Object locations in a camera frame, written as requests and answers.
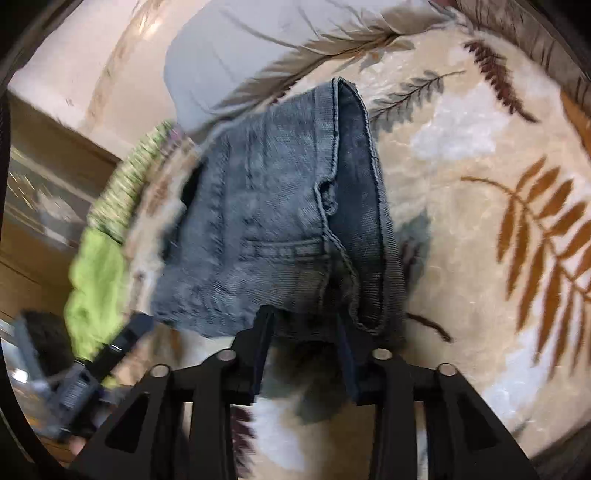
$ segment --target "fern leaf pattern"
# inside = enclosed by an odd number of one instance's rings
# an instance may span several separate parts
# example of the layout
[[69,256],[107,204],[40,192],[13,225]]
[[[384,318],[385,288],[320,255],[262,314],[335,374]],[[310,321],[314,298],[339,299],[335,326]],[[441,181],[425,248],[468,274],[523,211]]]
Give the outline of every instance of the fern leaf pattern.
[[421,107],[423,102],[431,102],[433,92],[443,93],[443,79],[460,75],[465,70],[439,75],[432,70],[425,70],[422,77],[414,77],[408,83],[400,85],[400,92],[389,93],[386,98],[376,100],[368,109],[369,122],[374,131],[379,129],[392,131],[396,123],[413,121],[414,105]]
[[[591,303],[591,280],[585,286],[580,284],[580,278],[591,270],[591,221],[584,221],[586,202],[566,207],[573,188],[572,180],[559,182],[560,167],[544,171],[545,164],[546,157],[542,157],[531,165],[518,180],[515,189],[478,177],[462,177],[462,181],[486,184],[508,197],[497,239],[496,260],[498,263],[504,262],[506,253],[513,248],[506,285],[507,300],[516,292],[518,280],[527,275],[519,301],[517,331],[525,326],[534,299],[542,295],[543,314],[533,359],[535,363],[540,360],[550,332],[557,326],[558,338],[548,376],[552,379],[566,351],[577,312],[580,326],[576,333],[571,372],[583,355],[585,342],[589,343],[586,350],[589,351],[588,363],[591,365],[591,338],[587,338],[591,330],[591,326],[587,325],[591,321],[587,315],[587,306]],[[549,200],[542,204],[538,212],[536,205],[542,203],[540,200],[544,194]],[[539,245],[534,249],[531,249],[532,228],[542,235]],[[557,241],[564,236],[570,240],[566,247],[559,247]],[[576,266],[567,268],[565,261],[579,253]],[[541,289],[541,279],[546,268],[551,269],[550,279]],[[564,307],[559,315],[561,304]]]
[[509,113],[518,113],[523,120],[532,124],[538,123],[538,119],[523,108],[523,102],[518,98],[513,85],[511,75],[505,65],[506,58],[495,52],[482,40],[472,40],[464,43],[474,54],[475,63],[480,66],[480,72],[485,80],[495,89],[496,98],[509,109]]

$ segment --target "gray pants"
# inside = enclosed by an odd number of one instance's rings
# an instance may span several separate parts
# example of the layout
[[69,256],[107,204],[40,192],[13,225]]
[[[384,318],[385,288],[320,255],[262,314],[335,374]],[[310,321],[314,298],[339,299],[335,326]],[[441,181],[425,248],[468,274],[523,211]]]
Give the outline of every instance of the gray pants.
[[363,330],[400,335],[392,220],[365,107],[347,81],[225,131],[184,201],[154,294],[159,320],[234,335],[271,304],[292,313],[282,335],[330,339],[338,310]]

